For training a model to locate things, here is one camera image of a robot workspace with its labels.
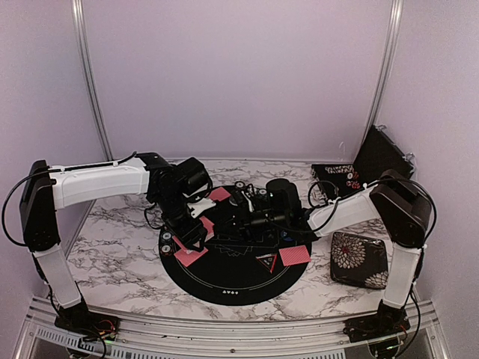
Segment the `red card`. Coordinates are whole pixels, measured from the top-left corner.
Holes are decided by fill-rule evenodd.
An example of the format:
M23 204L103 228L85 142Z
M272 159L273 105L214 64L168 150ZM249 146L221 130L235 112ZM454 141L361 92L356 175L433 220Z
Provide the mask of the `red card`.
M279 250L283 266L294 266L303 263L309 263L311 257L305 245L282 248Z
M174 257L185 267L189 267L193 264L196 260L201 258L208 252L207 248L204 248L202 251L190 251L190 250L183 250L180 249L174 253Z
M228 199L231 196L231 193L224 187L218 187L211 191L208 198L213 201L223 201Z

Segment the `green chip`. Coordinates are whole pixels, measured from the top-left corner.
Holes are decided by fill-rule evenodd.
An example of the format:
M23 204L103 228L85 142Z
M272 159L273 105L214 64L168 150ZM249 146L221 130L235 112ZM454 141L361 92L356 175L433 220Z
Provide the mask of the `green chip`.
M162 245L168 245L171 243L171 234L169 232L164 232L160 235L159 240Z

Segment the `red playing card deck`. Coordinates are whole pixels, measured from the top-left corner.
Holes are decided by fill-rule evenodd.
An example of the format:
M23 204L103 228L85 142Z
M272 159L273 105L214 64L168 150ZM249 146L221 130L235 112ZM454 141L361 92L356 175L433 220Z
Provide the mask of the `red playing card deck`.
M214 223L208 218L187 218L172 228L182 249L201 252L207 240L214 237Z

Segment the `red triangle all-in marker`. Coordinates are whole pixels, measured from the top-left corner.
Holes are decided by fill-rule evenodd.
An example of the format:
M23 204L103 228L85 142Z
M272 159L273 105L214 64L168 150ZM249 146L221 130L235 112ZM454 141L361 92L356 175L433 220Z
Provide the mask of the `red triangle all-in marker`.
M270 274L272 274L275 269L275 264L278 259L278 254L263 254L260 256L256 256L255 259L262 266L264 266Z

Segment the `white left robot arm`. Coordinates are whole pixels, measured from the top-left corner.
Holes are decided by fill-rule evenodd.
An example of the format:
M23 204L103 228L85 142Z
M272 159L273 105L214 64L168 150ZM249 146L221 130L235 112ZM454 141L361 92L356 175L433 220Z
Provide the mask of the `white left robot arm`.
M94 327L65 257L61 242L68 224L72 244L89 207L96 200L120 195L145 195L157 205L167 230L191 251L202 251L208 230L201 214L214 207L208 196L213 182L203 163L191 157L173 165L157 153L132 153L123 159L86 165L53 165L36 161L19 203L23 243L31 252L43 281L49 285L67 323L79 333Z

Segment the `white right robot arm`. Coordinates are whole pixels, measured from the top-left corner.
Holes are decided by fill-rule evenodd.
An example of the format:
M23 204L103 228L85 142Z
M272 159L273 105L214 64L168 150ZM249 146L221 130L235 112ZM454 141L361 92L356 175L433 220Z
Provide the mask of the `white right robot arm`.
M284 178L260 189L237 182L225 225L244 240L270 227L295 233L303 241L331 236L332 280L384 292L370 327L386 335L400 322L398 310L419 276L436 219L435 203L426 190L390 169L345 197L307 209L296 186Z

